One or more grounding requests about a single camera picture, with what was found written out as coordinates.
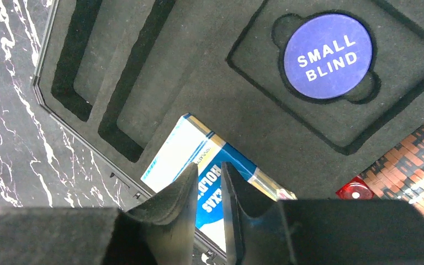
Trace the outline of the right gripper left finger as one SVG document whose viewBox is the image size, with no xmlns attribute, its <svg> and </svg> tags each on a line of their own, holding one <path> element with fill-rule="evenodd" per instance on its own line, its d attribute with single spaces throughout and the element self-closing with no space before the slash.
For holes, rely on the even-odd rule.
<svg viewBox="0 0 424 265">
<path fill-rule="evenodd" d="M 127 211 L 156 264 L 191 264 L 197 215 L 198 166 L 190 163 L 160 192 Z"/>
</svg>

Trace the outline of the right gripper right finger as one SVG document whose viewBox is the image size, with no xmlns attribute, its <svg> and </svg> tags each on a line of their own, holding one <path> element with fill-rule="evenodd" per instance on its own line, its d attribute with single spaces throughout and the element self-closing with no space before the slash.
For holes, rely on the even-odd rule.
<svg viewBox="0 0 424 265">
<path fill-rule="evenodd" d="M 222 171 L 227 264 L 299 264 L 292 233 L 292 207 L 299 201 L 273 200 L 253 187 L 230 162 Z"/>
</svg>

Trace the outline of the purple small blind button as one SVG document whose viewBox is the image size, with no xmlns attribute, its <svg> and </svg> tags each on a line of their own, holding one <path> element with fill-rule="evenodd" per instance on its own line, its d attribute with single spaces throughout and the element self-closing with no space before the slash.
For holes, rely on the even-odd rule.
<svg viewBox="0 0 424 265">
<path fill-rule="evenodd" d="M 332 99 L 362 81 L 372 58 L 372 40 L 363 24 L 344 14 L 324 14 L 304 23 L 290 37 L 283 68 L 300 94 Z"/>
</svg>

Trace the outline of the orange poker chip stack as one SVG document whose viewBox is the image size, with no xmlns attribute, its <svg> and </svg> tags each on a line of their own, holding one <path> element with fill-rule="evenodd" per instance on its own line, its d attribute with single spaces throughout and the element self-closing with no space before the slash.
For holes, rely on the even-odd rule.
<svg viewBox="0 0 424 265">
<path fill-rule="evenodd" d="M 424 215 L 424 124 L 359 174 L 382 199 L 401 199 Z"/>
</svg>

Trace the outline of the blue white card box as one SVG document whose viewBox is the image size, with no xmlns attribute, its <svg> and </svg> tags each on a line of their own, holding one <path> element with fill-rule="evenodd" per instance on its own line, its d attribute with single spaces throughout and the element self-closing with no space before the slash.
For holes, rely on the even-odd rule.
<svg viewBox="0 0 424 265">
<path fill-rule="evenodd" d="M 296 199 L 293 192 L 269 178 L 252 161 L 189 113 L 180 117 L 141 180 L 158 193 L 174 182 L 189 164 L 197 164 L 195 225 L 209 242 L 225 251 L 221 197 L 223 162 L 232 163 L 244 180 L 271 199 Z"/>
</svg>

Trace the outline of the red die in case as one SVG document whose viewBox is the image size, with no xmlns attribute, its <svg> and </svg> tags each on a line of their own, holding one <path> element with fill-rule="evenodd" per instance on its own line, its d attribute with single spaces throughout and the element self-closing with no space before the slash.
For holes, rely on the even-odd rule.
<svg viewBox="0 0 424 265">
<path fill-rule="evenodd" d="M 340 199 L 369 200 L 374 198 L 373 191 L 367 186 L 360 176 L 356 176 L 346 183 L 336 192 L 336 195 Z"/>
</svg>

